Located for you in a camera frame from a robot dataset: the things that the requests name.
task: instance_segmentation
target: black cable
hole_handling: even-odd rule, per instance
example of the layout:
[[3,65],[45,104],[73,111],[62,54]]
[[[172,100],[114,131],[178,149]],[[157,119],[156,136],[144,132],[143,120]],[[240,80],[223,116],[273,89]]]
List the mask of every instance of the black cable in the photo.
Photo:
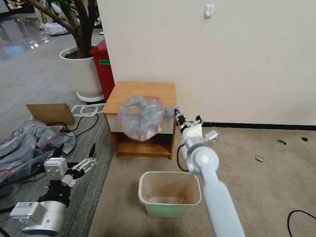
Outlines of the black cable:
[[290,214],[289,214],[288,217],[287,217],[287,229],[288,229],[288,231],[289,231],[290,237],[293,237],[293,236],[292,236],[292,233],[291,233],[291,229],[290,229],[290,218],[291,218],[291,215],[292,215],[293,213],[295,213],[295,212],[302,212],[302,213],[304,213],[304,214],[306,214],[306,215],[309,215],[310,217],[312,217],[312,218],[314,218],[314,219],[316,220],[316,217],[315,217],[315,216],[313,216],[313,215],[311,215],[311,214],[309,214],[309,213],[307,213],[307,212],[305,212],[305,211],[302,211],[302,210],[294,210],[294,211],[291,211]]
[[73,131],[77,130],[78,127],[79,127],[79,123],[80,123],[80,121],[81,121],[83,118],[84,118],[84,117],[81,117],[81,118],[79,119],[79,121],[78,121],[78,123],[77,123],[77,127],[76,127],[75,129],[69,130],[69,129],[67,128],[68,132],[73,132]]
[[76,137],[80,136],[81,134],[83,134],[83,133],[89,131],[91,128],[93,128],[93,127],[96,125],[96,123],[98,122],[98,120],[99,120],[99,115],[96,115],[96,121],[95,121],[94,125],[92,125],[92,126],[91,126],[90,128],[88,128],[87,130],[85,130],[85,131],[79,133],[78,135],[76,135]]
[[67,124],[65,124],[64,122],[55,122],[55,123],[51,123],[47,126],[52,126],[52,125],[57,124],[57,123],[61,123],[62,125],[64,125],[66,127],[67,131],[69,131]]
[[3,187],[5,187],[5,186],[8,186],[8,185],[11,185],[11,184],[15,184],[15,183],[21,182],[21,181],[23,181],[23,180],[25,180],[25,179],[28,179],[28,178],[31,178],[31,177],[33,177],[33,176],[35,176],[35,175],[38,175],[38,172],[37,172],[37,171],[34,172],[33,174],[30,174],[30,175],[25,176],[25,177],[23,177],[23,178],[16,179],[16,180],[14,180],[14,181],[12,181],[12,182],[8,182],[8,183],[1,184],[1,185],[0,185],[0,188],[3,188]]
[[4,229],[0,227],[0,233],[3,234],[4,237],[11,237]]
[[183,147],[184,145],[185,145],[185,144],[182,144],[182,145],[180,145],[180,146],[178,147],[178,150],[177,150],[177,163],[178,163],[179,168],[180,168],[182,171],[184,171],[184,172],[189,172],[188,170],[183,169],[183,168],[180,166],[180,163],[179,163],[179,151],[180,151],[180,148]]
[[[92,126],[91,126],[90,128],[88,128],[87,130],[85,130],[85,131],[79,133],[78,135],[76,135],[76,137],[80,136],[81,134],[85,133],[86,131],[90,130],[91,128],[93,128],[93,127],[96,125],[96,123],[98,122],[98,119],[99,119],[99,115],[96,115],[96,116],[97,116],[97,119],[96,119],[96,122],[94,123],[94,125],[92,125]],[[73,132],[73,131],[75,131],[75,130],[78,129],[79,123],[80,123],[80,121],[81,121],[83,118],[84,118],[84,117],[81,117],[81,118],[79,119],[78,123],[77,123],[76,128],[75,128],[75,129],[71,129],[71,130],[68,129],[67,124],[65,124],[64,122],[55,122],[55,123],[49,124],[48,126],[51,126],[51,125],[54,125],[54,124],[57,124],[57,123],[61,123],[62,125],[64,125],[64,126],[66,127],[65,132],[67,132],[67,133],[68,133],[68,132]]]
[[11,212],[14,207],[15,207],[15,205],[12,206],[12,207],[7,207],[7,208],[0,209],[0,214],[1,213],[6,213],[6,212]]

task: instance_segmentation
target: wooden nightstand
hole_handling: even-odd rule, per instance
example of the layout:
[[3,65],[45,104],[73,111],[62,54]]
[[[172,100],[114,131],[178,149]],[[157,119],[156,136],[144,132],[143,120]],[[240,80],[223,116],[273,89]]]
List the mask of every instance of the wooden nightstand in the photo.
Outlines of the wooden nightstand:
[[121,131],[116,119],[118,109],[134,96],[159,97],[165,108],[177,105],[174,83],[117,82],[102,110],[116,156],[165,157],[171,160],[176,125],[174,118],[165,118],[162,130],[144,142],[132,140]]

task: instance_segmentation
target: red mailbox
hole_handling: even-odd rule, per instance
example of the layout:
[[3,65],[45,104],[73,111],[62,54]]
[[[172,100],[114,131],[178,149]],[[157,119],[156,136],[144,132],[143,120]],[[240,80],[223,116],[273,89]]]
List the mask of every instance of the red mailbox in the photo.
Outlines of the red mailbox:
[[93,55],[94,63],[96,70],[98,71],[100,84],[106,102],[115,84],[105,40],[101,41],[97,46],[92,48],[89,53]]

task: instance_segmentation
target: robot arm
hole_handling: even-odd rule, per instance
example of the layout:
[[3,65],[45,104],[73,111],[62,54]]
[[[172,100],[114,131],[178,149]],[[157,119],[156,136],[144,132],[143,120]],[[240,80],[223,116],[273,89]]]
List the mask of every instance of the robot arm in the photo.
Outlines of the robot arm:
[[202,118],[186,122],[185,116],[175,111],[176,120],[182,133],[181,148],[189,172],[200,174],[205,185],[202,190],[207,214],[216,237],[245,237],[234,203],[225,184],[218,180],[216,171],[219,159],[215,151],[205,145],[216,141],[216,131],[202,136]]
[[62,147],[44,163],[40,170],[46,172],[48,191],[37,202],[18,202],[10,217],[18,219],[24,227],[22,233],[33,236],[55,236],[64,224],[64,213],[69,206],[70,189],[95,164],[95,144],[89,157],[80,163],[67,163],[61,158]]

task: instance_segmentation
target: white wall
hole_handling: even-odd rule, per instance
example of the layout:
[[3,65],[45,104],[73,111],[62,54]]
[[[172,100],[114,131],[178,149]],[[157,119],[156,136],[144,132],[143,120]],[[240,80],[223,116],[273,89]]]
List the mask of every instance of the white wall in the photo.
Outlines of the white wall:
[[115,81],[176,82],[205,121],[316,125],[315,0],[98,5]]

